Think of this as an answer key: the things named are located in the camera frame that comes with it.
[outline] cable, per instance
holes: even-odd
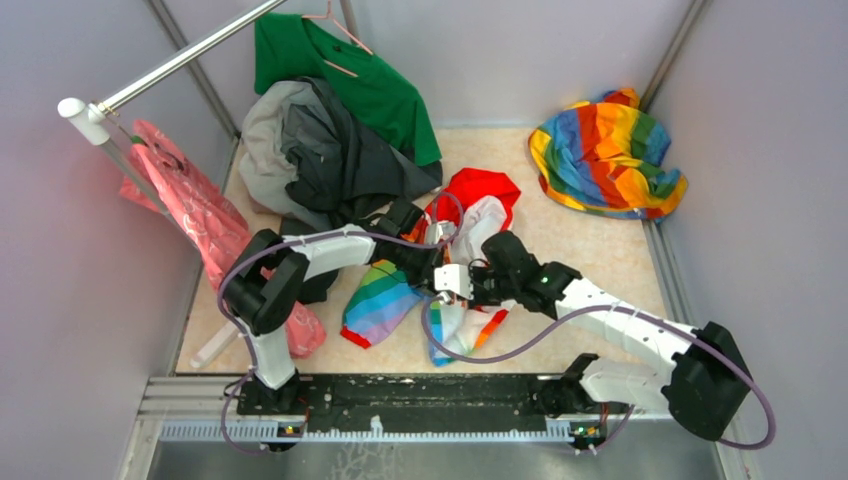
[[[304,245],[304,244],[307,244],[307,243],[320,242],[322,240],[329,240],[331,238],[338,238],[338,237],[373,238],[373,239],[376,239],[376,240],[384,240],[384,241],[387,241],[387,242],[396,243],[398,245],[404,245],[404,246],[410,247],[410,248],[417,248],[417,249],[420,249],[420,250],[430,250],[430,249],[434,249],[434,248],[442,248],[446,245],[449,245],[451,242],[453,242],[453,240],[459,234],[459,230],[462,228],[462,224],[463,224],[463,216],[465,214],[464,214],[464,210],[462,208],[462,203],[459,201],[459,199],[454,194],[452,194],[450,192],[442,191],[442,192],[439,192],[436,195],[436,198],[433,200],[435,202],[434,205],[433,205],[434,218],[436,218],[435,217],[436,208],[437,208],[436,204],[438,204],[438,201],[441,197],[448,197],[456,204],[456,208],[459,210],[459,225],[457,225],[456,230],[451,235],[449,235],[446,239],[444,239],[440,242],[437,242],[437,243],[434,243],[434,244],[421,244],[421,243],[408,242],[406,240],[401,240],[399,238],[391,237],[389,235],[383,235],[381,233],[358,232],[358,231],[347,232],[347,231],[344,231],[344,230],[341,230],[341,231],[336,230],[336,231],[327,232],[327,233],[323,233],[323,234],[316,234],[316,235],[310,236],[308,238],[303,238],[302,240],[301,239],[290,240],[288,242],[283,242],[283,243],[279,243],[277,245],[274,245],[272,247],[268,247],[268,248],[266,248],[266,249],[264,249],[260,252],[257,252],[254,255],[251,255],[245,261],[241,262],[235,268],[230,270],[230,272],[227,273],[227,275],[221,281],[221,285],[218,287],[218,295],[217,295],[218,310],[221,311],[221,314],[224,315],[224,317],[226,317],[227,320],[229,320],[230,322],[233,323],[233,325],[236,326],[238,331],[241,333],[241,336],[244,337],[245,344],[247,344],[247,352],[250,355],[250,362],[251,362],[250,367],[248,367],[248,369],[247,369],[247,373],[245,373],[245,375],[238,381],[238,383],[236,383],[236,386],[233,389],[233,392],[240,391],[241,387],[244,386],[244,384],[247,383],[248,380],[250,380],[253,377],[254,373],[256,372],[257,368],[259,367],[259,361],[256,357],[256,349],[253,347],[253,343],[250,341],[248,331],[247,331],[247,327],[242,322],[239,322],[238,320],[236,320],[235,316],[233,316],[230,313],[230,311],[227,309],[227,305],[226,305],[226,302],[224,300],[224,292],[226,291],[227,286],[229,286],[230,282],[233,281],[233,278],[236,277],[236,275],[241,273],[244,269],[249,267],[251,264],[253,264],[253,262],[259,260],[260,258],[271,255],[272,253],[276,253],[276,252],[283,250],[285,248],[294,247],[294,246],[298,246],[298,245]],[[238,445],[235,444],[235,442],[232,441],[229,434],[227,434],[227,428],[226,428],[227,409],[230,407],[230,403],[233,400],[233,396],[235,396],[235,393],[232,394],[232,395],[226,395],[226,400],[224,400],[224,408],[221,410],[221,434],[224,436],[224,441],[228,445],[230,445],[234,450],[236,450],[240,453],[244,453],[245,455],[251,455],[251,456],[264,455],[266,453],[265,450],[258,450],[258,451],[257,450],[245,450],[245,449],[239,447]]]
[[[230,402],[233,401],[233,397],[238,394],[238,392],[241,390],[241,387],[243,387],[244,384],[247,383],[247,381],[250,380],[250,377],[252,376],[253,369],[249,369],[247,373],[245,373],[244,376],[241,377],[241,379],[236,383],[236,386],[233,389],[233,393],[225,395],[227,398],[226,400],[224,400],[224,408],[221,409],[221,435],[224,436],[224,442],[226,442],[227,445],[229,445],[233,450],[239,453],[243,453],[245,455],[250,455],[251,457],[259,457],[269,453],[268,450],[265,450],[264,445],[260,446],[259,450],[247,450],[245,448],[239,447],[236,442],[234,442],[233,439],[230,438],[230,434],[227,433],[227,410],[229,410],[230,408]]]
[[[261,250],[261,251],[255,253],[254,255],[251,255],[250,257],[245,259],[245,261],[241,262],[235,268],[230,270],[230,272],[227,273],[227,275],[224,277],[224,280],[221,281],[220,287],[218,287],[218,298],[217,298],[218,310],[221,311],[221,313],[224,315],[224,317],[226,317],[229,321],[233,322],[233,324],[236,326],[236,328],[239,330],[239,332],[241,332],[241,334],[243,336],[245,336],[245,342],[247,343],[247,350],[248,350],[248,353],[250,354],[250,361],[252,362],[252,367],[254,369],[257,368],[258,367],[258,361],[256,359],[256,350],[254,350],[253,344],[247,338],[247,335],[248,335],[247,328],[244,326],[244,324],[242,324],[241,322],[236,320],[236,318],[230,313],[230,311],[227,309],[226,302],[224,301],[224,292],[227,290],[227,286],[229,286],[230,282],[233,280],[233,278],[235,278],[236,275],[241,273],[244,269],[246,269],[253,262],[259,260],[260,258],[266,257],[266,256],[271,255],[272,253],[276,253],[280,250],[290,248],[290,247],[295,247],[295,246],[298,246],[298,245],[307,244],[307,243],[320,242],[322,240],[329,240],[331,238],[338,238],[338,237],[345,237],[345,236],[347,236],[347,237],[365,237],[365,238],[373,238],[373,239],[377,239],[377,240],[384,240],[384,241],[387,241],[387,242],[396,243],[398,245],[403,245],[403,246],[410,247],[410,248],[417,248],[417,249],[420,249],[420,250],[430,250],[430,249],[434,249],[434,248],[442,248],[442,247],[450,244],[451,242],[453,242],[453,240],[459,234],[459,230],[462,228],[462,224],[463,224],[462,217],[464,216],[462,203],[460,203],[459,199],[456,198],[456,196],[454,194],[450,193],[450,192],[445,192],[445,191],[439,192],[439,194],[436,195],[436,198],[433,201],[438,203],[438,200],[443,196],[450,198],[456,204],[456,207],[459,210],[459,219],[460,220],[459,220],[459,225],[457,225],[456,230],[450,236],[448,236],[448,238],[446,238],[446,239],[444,239],[440,242],[433,243],[433,244],[422,244],[422,243],[408,242],[406,240],[401,240],[399,238],[391,237],[389,235],[383,235],[382,233],[358,232],[358,231],[345,232],[345,231],[335,230],[335,231],[332,231],[332,232],[316,234],[316,235],[313,235],[311,237],[304,238],[303,240],[300,240],[300,239],[290,240],[288,242],[283,242],[283,243],[279,243],[277,245],[274,245],[272,247],[268,247],[264,250]],[[435,213],[436,204],[434,204],[433,207],[434,207],[433,211]]]
[[[447,356],[449,356],[449,357],[451,357],[455,360],[460,360],[460,361],[463,361],[463,362],[475,363],[475,364],[497,363],[497,362],[502,362],[504,360],[509,360],[510,358],[516,357],[516,356],[526,352],[528,349],[530,349],[531,347],[533,347],[534,345],[536,345],[540,341],[542,341],[543,338],[547,337],[551,332],[553,332],[554,330],[556,330],[560,326],[564,325],[569,320],[572,320],[575,317],[578,317],[580,315],[585,315],[587,313],[594,313],[594,312],[611,312],[611,311],[615,310],[615,311],[618,311],[618,312],[622,312],[622,313],[634,316],[634,317],[636,317],[636,318],[638,318],[638,319],[640,319],[644,322],[650,323],[651,325],[653,325],[657,328],[664,329],[668,332],[671,332],[672,334],[674,334],[674,335],[676,335],[676,336],[678,336],[678,337],[680,337],[680,338],[682,338],[686,341],[691,342],[693,345],[695,345],[698,348],[709,353],[710,355],[713,356],[713,358],[715,358],[716,360],[721,362],[722,365],[727,367],[728,370],[733,372],[734,375],[736,375],[740,380],[742,380],[742,383],[744,383],[749,389],[751,389],[752,392],[754,392],[754,395],[757,397],[757,400],[760,401],[760,404],[763,406],[763,410],[765,411],[765,414],[766,414],[766,422],[768,423],[768,430],[766,431],[765,437],[763,437],[763,439],[760,440],[759,442],[749,443],[749,444],[732,442],[730,440],[725,440],[725,439],[720,439],[718,441],[719,443],[721,443],[722,445],[728,446],[728,447],[739,449],[739,450],[760,450],[760,449],[763,449],[763,448],[769,446],[771,444],[771,442],[774,441],[774,436],[777,433],[777,423],[776,423],[776,420],[775,420],[774,410],[772,409],[771,403],[768,401],[768,398],[766,398],[765,393],[762,391],[762,389],[760,389],[759,385],[757,385],[756,382],[754,382],[754,380],[750,377],[750,375],[745,373],[741,368],[739,368],[729,358],[724,356],[724,354],[722,354],[721,352],[719,352],[718,350],[716,350],[715,348],[713,348],[712,346],[710,346],[706,342],[702,341],[701,339],[699,339],[695,336],[692,336],[692,335],[684,332],[683,330],[678,329],[677,327],[675,327],[671,324],[668,324],[668,323],[662,321],[659,318],[648,315],[647,313],[644,313],[640,310],[634,310],[632,308],[627,308],[627,307],[622,307],[622,306],[614,306],[614,305],[594,305],[594,306],[591,306],[591,307],[578,308],[577,310],[574,310],[571,313],[560,317],[559,320],[548,325],[538,335],[536,335],[535,337],[530,339],[530,341],[528,341],[524,345],[516,348],[515,350],[513,350],[511,352],[507,352],[507,353],[504,353],[503,355],[497,355],[495,357],[489,357],[489,358],[474,358],[474,357],[468,357],[468,356],[465,356],[465,355],[460,355],[458,353],[454,353],[451,350],[449,350],[447,347],[445,347],[444,345],[439,343],[438,340],[436,340],[436,337],[433,335],[433,331],[430,328],[430,306],[433,304],[434,301],[436,301],[437,298],[438,297],[431,297],[430,300],[428,300],[427,303],[424,305],[424,307],[421,309],[421,326],[424,328],[424,334],[427,335],[427,339],[430,341],[430,343],[434,347],[436,347],[437,350],[441,351],[445,355],[447,355]],[[609,440],[611,440],[614,435],[615,434],[610,435],[610,437],[607,439],[607,442],[609,442]]]

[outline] white rod end cap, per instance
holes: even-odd
[[[103,145],[109,140],[109,131],[100,125],[105,117],[94,105],[78,98],[66,98],[59,102],[58,110],[92,145]]]

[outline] rainbow cloth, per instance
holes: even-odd
[[[680,171],[660,169],[671,140],[638,107],[633,89],[611,91],[534,130],[528,143],[545,194],[606,217],[660,221],[671,213],[688,183]]]

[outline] white cable tie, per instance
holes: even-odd
[[[636,315],[639,315],[640,313],[642,313],[641,308],[634,308],[633,313],[630,314],[630,317],[627,319],[627,321],[630,322],[631,320],[633,320],[636,317]]]
[[[611,313],[614,313],[614,312],[615,312],[615,309],[616,309],[616,308],[618,308],[618,306],[619,306],[619,305],[621,305],[621,299],[620,299],[620,298],[617,298],[614,302],[610,303],[610,311],[609,311],[609,313],[610,313],[610,314],[611,314]]]

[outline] pink cloth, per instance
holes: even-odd
[[[197,246],[206,276],[217,292],[224,275],[250,242],[247,222],[158,128],[144,120],[136,120],[133,127],[147,145],[133,145],[130,163],[156,187],[174,220]],[[120,193],[158,213],[129,178],[124,178]],[[300,302],[285,325],[293,357],[308,356],[327,338],[318,317]]]

